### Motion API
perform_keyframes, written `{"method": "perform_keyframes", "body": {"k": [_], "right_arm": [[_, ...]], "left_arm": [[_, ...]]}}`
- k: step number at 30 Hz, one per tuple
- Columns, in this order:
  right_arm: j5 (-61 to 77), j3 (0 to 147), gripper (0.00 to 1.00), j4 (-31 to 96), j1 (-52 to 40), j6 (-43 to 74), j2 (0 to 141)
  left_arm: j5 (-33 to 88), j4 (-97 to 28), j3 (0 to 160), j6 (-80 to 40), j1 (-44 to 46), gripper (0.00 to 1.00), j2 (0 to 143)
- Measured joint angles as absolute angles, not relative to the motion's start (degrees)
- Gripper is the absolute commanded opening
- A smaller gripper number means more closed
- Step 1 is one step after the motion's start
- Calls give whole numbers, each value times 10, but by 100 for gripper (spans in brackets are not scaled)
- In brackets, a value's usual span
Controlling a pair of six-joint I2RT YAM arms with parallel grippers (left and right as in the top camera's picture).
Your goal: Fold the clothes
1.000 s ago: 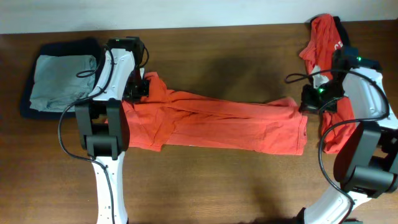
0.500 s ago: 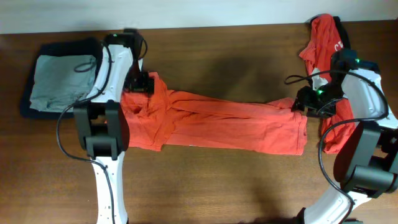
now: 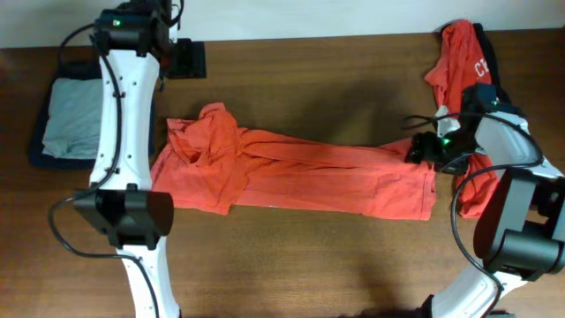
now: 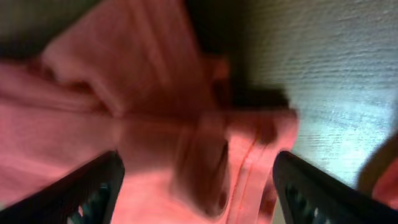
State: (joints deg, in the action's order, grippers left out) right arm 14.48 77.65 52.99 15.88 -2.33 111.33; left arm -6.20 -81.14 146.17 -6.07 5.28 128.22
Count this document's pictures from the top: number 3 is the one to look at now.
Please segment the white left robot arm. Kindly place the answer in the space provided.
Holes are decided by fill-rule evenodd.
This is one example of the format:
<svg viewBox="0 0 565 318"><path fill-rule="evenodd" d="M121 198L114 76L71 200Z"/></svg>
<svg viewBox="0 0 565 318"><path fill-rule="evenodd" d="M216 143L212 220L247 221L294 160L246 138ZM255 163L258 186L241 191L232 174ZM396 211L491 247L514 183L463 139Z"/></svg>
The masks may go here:
<svg viewBox="0 0 565 318"><path fill-rule="evenodd" d="M169 1L127 1L94 23L100 53L102 121L88 189L76 210L116 251L125 267L138 317L179 317L167 261L174 209L153 191L149 137L154 87L175 47L170 29L180 13Z"/></svg>

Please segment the orange t-shirt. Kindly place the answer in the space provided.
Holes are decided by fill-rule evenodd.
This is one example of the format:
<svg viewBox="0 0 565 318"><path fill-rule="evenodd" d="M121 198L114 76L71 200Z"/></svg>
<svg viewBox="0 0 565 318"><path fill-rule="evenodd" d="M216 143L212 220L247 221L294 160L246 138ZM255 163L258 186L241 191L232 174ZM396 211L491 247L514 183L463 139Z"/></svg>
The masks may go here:
<svg viewBox="0 0 565 318"><path fill-rule="evenodd" d="M170 118L151 169L176 208L227 215L235 205L428 220L435 173L406 163L411 145L338 146L241 127L221 102L195 120Z"/></svg>

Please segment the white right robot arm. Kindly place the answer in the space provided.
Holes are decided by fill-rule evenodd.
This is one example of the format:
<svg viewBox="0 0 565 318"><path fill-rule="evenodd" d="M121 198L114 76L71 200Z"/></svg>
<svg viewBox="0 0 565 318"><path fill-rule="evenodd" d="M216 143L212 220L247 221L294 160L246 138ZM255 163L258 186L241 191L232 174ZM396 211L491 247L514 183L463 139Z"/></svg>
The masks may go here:
<svg viewBox="0 0 565 318"><path fill-rule="evenodd" d="M494 308L503 296L564 269L564 176L531 137L523 112L499 100L494 85L465 88L456 113L441 108L418 120L436 130L414 135L405 160L463 177L454 191L453 213L474 178L493 172L499 179L477 222L472 253L456 220L450 221L470 264L448 288L429 296L419 314L497 317Z"/></svg>

